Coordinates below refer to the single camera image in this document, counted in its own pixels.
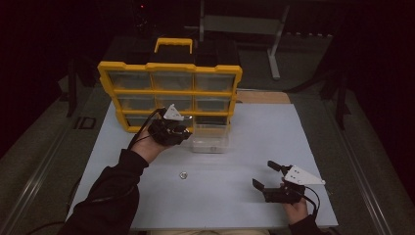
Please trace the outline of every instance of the white table surface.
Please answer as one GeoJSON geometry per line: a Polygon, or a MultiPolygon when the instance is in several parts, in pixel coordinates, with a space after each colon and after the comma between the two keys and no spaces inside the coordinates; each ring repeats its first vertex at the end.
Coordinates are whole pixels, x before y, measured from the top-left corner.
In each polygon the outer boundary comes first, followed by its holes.
{"type": "MultiPolygon", "coordinates": [[[[132,229],[287,226],[282,206],[265,203],[262,193],[252,186],[252,179],[265,187],[280,187],[283,175],[267,166],[269,160],[297,165],[320,177],[294,105],[237,104],[231,124],[227,153],[196,154],[191,151],[191,140],[187,140],[161,153],[145,169],[132,229]],[[188,173],[186,179],[179,176],[183,171],[188,173]]],[[[86,198],[107,165],[116,165],[120,149],[126,148],[132,137],[117,122],[115,107],[110,104],[72,206],[86,198]]],[[[310,188],[321,201],[317,224],[338,225],[325,187],[310,188]]],[[[317,203],[312,192],[305,193],[317,203]]]]}

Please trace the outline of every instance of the clear plastic container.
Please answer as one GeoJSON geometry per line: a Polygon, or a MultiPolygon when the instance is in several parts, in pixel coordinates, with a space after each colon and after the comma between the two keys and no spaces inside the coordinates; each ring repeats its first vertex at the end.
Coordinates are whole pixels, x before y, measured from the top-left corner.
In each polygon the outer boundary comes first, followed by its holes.
{"type": "Polygon", "coordinates": [[[150,74],[146,71],[110,70],[108,76],[115,89],[149,90],[152,88],[150,74]]]}
{"type": "Polygon", "coordinates": [[[193,75],[184,71],[154,71],[153,84],[159,90],[192,90],[193,75]]]}
{"type": "Polygon", "coordinates": [[[235,74],[195,73],[195,89],[200,91],[232,91],[235,74]]]}
{"type": "Polygon", "coordinates": [[[229,147],[228,125],[198,124],[193,132],[193,152],[220,154],[229,147]]]}
{"type": "Polygon", "coordinates": [[[158,108],[166,107],[174,104],[177,111],[192,110],[192,96],[175,96],[175,95],[157,95],[156,104],[158,108]]]}
{"type": "Polygon", "coordinates": [[[127,119],[129,126],[142,126],[148,117],[148,115],[125,115],[125,118],[127,119]]]}
{"type": "Polygon", "coordinates": [[[155,110],[154,95],[118,95],[119,103],[124,110],[155,110]]]}
{"type": "Polygon", "coordinates": [[[198,112],[228,112],[229,97],[196,96],[195,110],[198,112]]]}

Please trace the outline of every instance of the cable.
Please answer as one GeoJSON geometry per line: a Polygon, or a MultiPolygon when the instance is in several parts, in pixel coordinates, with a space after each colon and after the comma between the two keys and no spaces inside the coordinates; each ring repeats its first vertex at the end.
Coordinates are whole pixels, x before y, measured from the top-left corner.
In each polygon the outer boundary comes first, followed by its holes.
{"type": "Polygon", "coordinates": [[[315,196],[317,197],[317,201],[318,201],[317,210],[320,210],[320,197],[318,197],[318,194],[314,190],[312,190],[311,188],[309,188],[307,186],[305,186],[305,188],[311,190],[315,194],[315,196]]]}
{"type": "Polygon", "coordinates": [[[334,227],[329,227],[330,230],[332,230],[334,233],[336,233],[337,235],[342,235],[336,228],[334,227]]]}
{"type": "Polygon", "coordinates": [[[46,223],[46,224],[44,224],[40,227],[37,227],[37,228],[31,230],[30,232],[26,233],[25,235],[31,235],[31,234],[33,234],[33,233],[35,233],[35,232],[37,232],[37,231],[39,231],[39,230],[41,230],[45,227],[49,227],[49,226],[52,226],[52,225],[58,225],[58,224],[65,224],[65,222],[64,221],[56,221],[56,222],[46,223]]]}
{"type": "Polygon", "coordinates": [[[127,150],[131,150],[132,146],[137,142],[137,138],[140,136],[141,132],[143,131],[144,127],[147,126],[147,124],[149,123],[150,119],[155,115],[155,114],[159,114],[160,112],[164,111],[164,109],[156,109],[154,110],[149,117],[147,117],[146,121],[144,121],[143,125],[141,125],[141,128],[138,130],[138,132],[134,135],[134,137],[131,139],[127,150]]]}
{"type": "Polygon", "coordinates": [[[69,213],[69,210],[70,210],[70,205],[71,205],[71,201],[72,201],[72,199],[73,199],[74,192],[75,192],[75,188],[76,188],[76,186],[77,186],[77,185],[79,185],[79,183],[80,183],[80,179],[81,179],[81,178],[82,178],[82,176],[81,176],[81,177],[79,177],[79,178],[76,180],[76,182],[73,184],[72,188],[70,189],[70,193],[69,193],[69,197],[68,197],[68,202],[67,202],[67,213],[69,213]]]}
{"type": "Polygon", "coordinates": [[[107,203],[107,202],[111,202],[111,201],[115,201],[121,198],[124,198],[128,195],[130,195],[134,189],[135,189],[136,185],[131,186],[125,193],[120,194],[120,195],[115,195],[115,196],[110,196],[110,197],[105,197],[105,198],[97,198],[97,199],[91,199],[91,200],[85,200],[83,202],[80,202],[78,205],[79,206],[85,206],[85,205],[92,205],[92,204],[98,204],[98,203],[107,203]]]}
{"type": "Polygon", "coordinates": [[[314,219],[317,217],[317,214],[318,214],[318,210],[320,209],[320,198],[318,197],[318,195],[315,193],[315,191],[314,190],[312,190],[312,189],[310,189],[310,188],[308,188],[308,187],[305,187],[305,188],[307,188],[307,189],[309,189],[309,190],[311,190],[316,196],[317,196],[317,200],[318,200],[318,208],[317,208],[317,206],[315,205],[315,203],[314,203],[314,201],[312,201],[310,198],[308,198],[307,196],[305,196],[304,194],[302,194],[302,193],[300,193],[300,192],[298,192],[298,191],[296,191],[296,190],[293,190],[293,189],[290,189],[290,191],[291,192],[294,192],[294,193],[296,193],[296,194],[298,194],[298,195],[300,195],[302,198],[304,198],[304,199],[306,199],[307,201],[309,201],[313,206],[314,206],[314,209],[313,209],[313,212],[312,212],[312,216],[314,217],[314,219]]]}
{"type": "Polygon", "coordinates": [[[135,144],[135,143],[137,143],[138,141],[142,141],[143,139],[147,139],[147,138],[152,137],[153,135],[156,135],[156,134],[159,134],[159,133],[160,133],[160,130],[159,130],[159,131],[157,131],[157,132],[154,132],[153,134],[149,134],[149,135],[147,135],[147,136],[145,136],[145,137],[143,137],[143,138],[140,138],[140,139],[136,140],[136,141],[134,142],[134,144],[135,144]]]}

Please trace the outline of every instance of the yellow handle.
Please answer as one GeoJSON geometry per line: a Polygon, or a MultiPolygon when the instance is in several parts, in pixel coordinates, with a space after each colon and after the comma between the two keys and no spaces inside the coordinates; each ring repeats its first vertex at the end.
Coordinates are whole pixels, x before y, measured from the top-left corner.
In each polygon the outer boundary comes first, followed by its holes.
{"type": "Polygon", "coordinates": [[[189,46],[190,54],[192,54],[193,40],[190,38],[165,38],[161,37],[157,39],[155,53],[158,52],[160,45],[173,45],[173,46],[189,46]]]}

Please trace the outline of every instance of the small metal nut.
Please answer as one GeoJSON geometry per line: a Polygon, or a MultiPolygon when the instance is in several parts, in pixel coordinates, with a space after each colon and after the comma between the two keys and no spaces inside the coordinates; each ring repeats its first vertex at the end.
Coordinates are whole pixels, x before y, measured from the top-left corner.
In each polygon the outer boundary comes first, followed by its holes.
{"type": "Polygon", "coordinates": [[[181,179],[186,179],[187,178],[187,172],[183,171],[179,174],[181,179]]]}

